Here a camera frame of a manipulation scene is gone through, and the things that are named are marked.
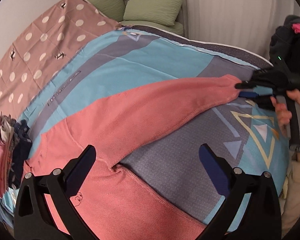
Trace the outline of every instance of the white triangle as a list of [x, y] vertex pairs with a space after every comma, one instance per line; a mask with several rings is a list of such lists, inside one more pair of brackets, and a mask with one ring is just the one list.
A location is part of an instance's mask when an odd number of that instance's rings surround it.
[[268, 132], [268, 125], [254, 125], [254, 127], [257, 129], [257, 131], [260, 133], [263, 140], [266, 142], [267, 140], [267, 132]]

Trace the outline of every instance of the pile of dark clothing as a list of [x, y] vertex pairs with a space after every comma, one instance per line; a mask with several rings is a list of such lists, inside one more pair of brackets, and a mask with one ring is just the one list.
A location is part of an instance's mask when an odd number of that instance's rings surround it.
[[270, 58], [279, 55], [293, 73], [300, 74], [300, 17], [289, 15], [271, 37]]
[[[0, 140], [7, 144], [8, 158], [6, 166], [6, 184], [7, 187], [18, 189], [21, 185], [23, 176], [23, 164], [28, 159], [32, 141], [27, 132], [29, 127], [25, 120], [17, 122], [11, 116], [0, 114]], [[5, 222], [13, 228], [14, 215], [11, 210], [4, 205], [0, 198], [0, 222]]]

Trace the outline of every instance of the yellow triangle outline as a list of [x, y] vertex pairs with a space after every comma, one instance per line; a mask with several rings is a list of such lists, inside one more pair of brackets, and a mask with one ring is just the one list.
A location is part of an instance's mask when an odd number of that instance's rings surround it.
[[[267, 157], [260, 141], [258, 140], [257, 136], [255, 135], [255, 133], [251, 130], [250, 127], [248, 127], [242, 120], [240, 117], [246, 117], [246, 118], [252, 118], [252, 119], [268, 119], [271, 121], [272, 125], [274, 126], [275, 125], [275, 120], [273, 117], [271, 116], [266, 116], [266, 115], [251, 115], [251, 114], [241, 114], [241, 113], [237, 113], [237, 112], [234, 112], [234, 111], [230, 111], [233, 116], [237, 119], [237, 121], [248, 131], [248, 133], [250, 134], [250, 136], [252, 137], [252, 139], [254, 140], [255, 144], [257, 145], [260, 153], [261, 153], [261, 156], [263, 157], [263, 160], [265, 161], [266, 163], [266, 166], [267, 168], [269, 169], [270, 167], [270, 164], [271, 164], [271, 160], [272, 160], [272, 156], [273, 156], [273, 151], [274, 151], [274, 148], [275, 148], [275, 138], [274, 136], [272, 136], [272, 139], [271, 139], [271, 144], [270, 144], [270, 152], [269, 152], [269, 157]], [[279, 138], [279, 133], [271, 128], [272, 132], [276, 135], [277, 138]]]

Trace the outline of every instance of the polka dot blanket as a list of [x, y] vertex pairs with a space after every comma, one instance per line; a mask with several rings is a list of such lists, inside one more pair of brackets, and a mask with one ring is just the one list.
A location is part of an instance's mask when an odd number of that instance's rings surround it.
[[0, 61], [0, 111], [18, 118], [78, 50], [120, 27], [86, 0], [56, 3], [26, 28]]

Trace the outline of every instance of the gray handle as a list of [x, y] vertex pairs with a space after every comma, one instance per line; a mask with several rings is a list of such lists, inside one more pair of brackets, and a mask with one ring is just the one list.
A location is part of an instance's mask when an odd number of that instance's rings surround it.
[[289, 149], [294, 152], [300, 152], [300, 104], [288, 96], [277, 96], [276, 99], [278, 103], [285, 104], [292, 113], [290, 123], [286, 126]]

